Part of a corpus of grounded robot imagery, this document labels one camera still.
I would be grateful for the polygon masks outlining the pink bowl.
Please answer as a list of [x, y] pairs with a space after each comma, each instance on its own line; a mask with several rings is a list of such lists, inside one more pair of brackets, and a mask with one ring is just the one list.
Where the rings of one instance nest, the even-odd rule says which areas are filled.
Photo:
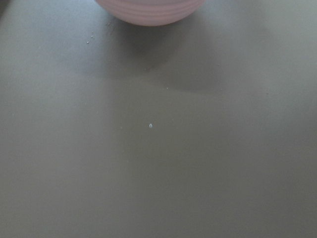
[[140, 26], [162, 26], [195, 12], [204, 0], [98, 0], [114, 17]]

